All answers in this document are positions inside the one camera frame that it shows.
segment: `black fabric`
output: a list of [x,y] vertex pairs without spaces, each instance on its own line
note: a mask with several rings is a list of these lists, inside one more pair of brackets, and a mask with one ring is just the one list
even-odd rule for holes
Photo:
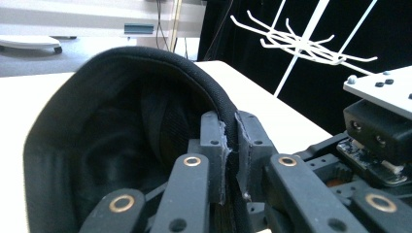
[[[233,0],[230,11],[239,22],[262,29],[252,22],[246,11],[260,21],[271,25],[281,4],[281,0]],[[288,31],[285,22],[290,19],[290,26],[297,35],[302,35],[319,0],[288,0],[285,4],[276,29]],[[326,48],[339,51],[360,20],[371,1],[329,1],[311,40],[323,40],[335,35],[333,40],[323,44]],[[208,5],[208,18],[225,12],[226,9]],[[349,61],[354,65],[373,73],[393,70],[412,63],[412,4],[410,1],[378,1],[363,22],[359,31],[344,50],[345,54],[359,57],[378,56],[378,60],[362,63]],[[210,47],[206,40],[214,36],[215,31],[208,28],[219,27],[216,20],[205,20],[200,41],[199,54]],[[264,49],[259,39],[261,35],[236,27],[230,18],[215,40],[209,56],[200,56],[203,60],[221,60],[274,93],[285,74],[292,55],[282,50]],[[359,98],[342,89],[342,84],[350,75],[364,76],[344,66],[327,66],[305,59],[298,59],[281,91],[279,98],[305,115],[330,134],[345,130],[343,109]]]
[[[54,95],[27,137],[31,232],[77,232],[109,192],[148,192],[167,181],[189,139],[199,138],[201,115],[211,110],[225,123],[228,146],[236,151],[236,108],[193,63],[149,48],[119,48],[92,58]],[[236,154],[229,157],[236,160]],[[230,166],[229,174],[236,169]],[[228,191],[216,216],[235,231],[232,201],[240,193]],[[245,203],[239,208],[246,213]]]

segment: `metal plate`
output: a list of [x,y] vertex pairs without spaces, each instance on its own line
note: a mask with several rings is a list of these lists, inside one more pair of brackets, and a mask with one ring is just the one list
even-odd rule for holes
[[412,119],[412,66],[344,82],[343,89],[403,117]]

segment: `mounting hole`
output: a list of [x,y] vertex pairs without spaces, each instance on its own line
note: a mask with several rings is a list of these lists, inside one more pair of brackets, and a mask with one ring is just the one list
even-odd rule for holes
[[288,167],[295,166],[297,164],[296,160],[290,157],[280,157],[279,163]]
[[336,218],[330,218],[327,221],[327,225],[330,226],[330,228],[332,228],[332,230],[336,232],[345,232],[347,230],[345,222]]
[[189,167],[195,167],[201,163],[202,160],[198,157],[187,157],[185,160],[183,160],[183,163],[185,163],[186,166]]
[[376,135],[375,139],[381,148],[385,147],[386,141],[380,135]]
[[128,194],[118,196],[109,204],[109,209],[113,213],[121,213],[129,210],[134,205],[134,198]]
[[181,218],[174,219],[170,222],[169,224],[169,230],[171,232],[182,232],[186,229],[188,225],[186,224],[186,221]]
[[382,212],[393,213],[397,209],[393,201],[382,195],[369,193],[365,199],[369,205]]

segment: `floor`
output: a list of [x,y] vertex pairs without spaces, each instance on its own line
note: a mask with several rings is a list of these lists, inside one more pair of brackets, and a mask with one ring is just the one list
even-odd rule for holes
[[[59,40],[63,53],[47,50],[21,50],[5,48],[0,51],[0,78],[53,73],[75,72],[96,54],[116,47],[149,46],[155,47],[155,38],[146,40],[127,39],[121,37],[78,37],[56,38]],[[197,57],[198,39],[179,39],[175,52],[195,60]]]

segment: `gray plastic part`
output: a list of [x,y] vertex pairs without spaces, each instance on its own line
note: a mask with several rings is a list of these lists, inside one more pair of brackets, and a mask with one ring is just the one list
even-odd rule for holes
[[355,191],[366,189],[369,187],[369,184],[364,182],[363,180],[358,180],[351,183],[343,183],[341,185],[330,187],[330,190],[340,198],[349,199],[351,198]]
[[334,168],[338,163],[339,159],[331,153],[306,162],[310,169],[312,169],[323,182],[334,178]]
[[208,177],[206,156],[196,153],[180,156],[173,166],[151,232],[209,232]]
[[298,156],[273,155],[266,171],[276,193],[270,205],[286,210],[294,232],[367,232]]
[[246,204],[248,209],[249,219],[251,221],[254,232],[259,232],[267,229],[264,216],[264,203],[262,202],[249,202]]
[[239,111],[236,119],[239,135],[237,181],[245,200],[263,202],[262,168],[277,151],[256,116]]
[[[124,205],[125,198],[127,198],[130,204],[128,209],[116,205],[116,203]],[[140,219],[143,218],[142,214],[145,204],[145,195],[139,190],[123,188],[111,192],[103,197],[90,215],[88,215],[79,232],[109,233],[114,231],[143,231],[146,222],[143,222]]]
[[371,187],[357,190],[351,210],[369,232],[412,232],[411,208],[384,191]]
[[209,199],[211,203],[223,204],[225,162],[231,150],[227,147],[224,123],[219,121],[215,112],[211,111],[202,116],[200,139],[189,141],[188,152],[200,153],[209,159]]

